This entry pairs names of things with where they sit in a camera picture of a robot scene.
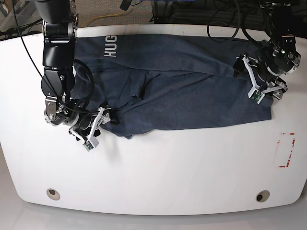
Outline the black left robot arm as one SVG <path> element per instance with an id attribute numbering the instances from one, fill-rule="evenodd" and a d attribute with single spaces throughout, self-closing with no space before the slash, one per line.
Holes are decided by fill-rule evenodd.
<path id="1" fill-rule="evenodd" d="M 261 103 L 266 95 L 276 99 L 282 99 L 288 88 L 281 75 L 293 73 L 300 65 L 301 56 L 296 50 L 296 40 L 293 33 L 293 14 L 289 0 L 260 0 L 255 6 L 262 11 L 264 23 L 267 27 L 266 34 L 269 41 L 256 41 L 245 27 L 245 20 L 248 12 L 243 12 L 239 2 L 235 0 L 238 21 L 236 30 L 229 41 L 233 40 L 239 30 L 251 42 L 258 52 L 256 58 L 245 53 L 236 57 L 233 66 L 234 77 L 248 72 L 251 89 L 248 97 L 256 103 Z"/>

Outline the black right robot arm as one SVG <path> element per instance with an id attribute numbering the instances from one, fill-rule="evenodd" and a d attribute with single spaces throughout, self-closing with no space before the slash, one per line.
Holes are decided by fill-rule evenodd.
<path id="1" fill-rule="evenodd" d="M 43 20 L 43 66 L 41 89 L 45 95 L 45 120 L 53 125 L 69 126 L 69 134 L 82 142 L 87 150 L 97 147 L 99 126 L 118 123 L 108 104 L 95 111 L 87 110 L 94 93 L 94 77 L 90 69 L 75 58 L 78 16 L 73 0 L 36 0 L 35 7 Z M 83 69 L 90 81 L 88 94 L 73 99 L 71 91 L 75 85 L 73 65 Z"/>

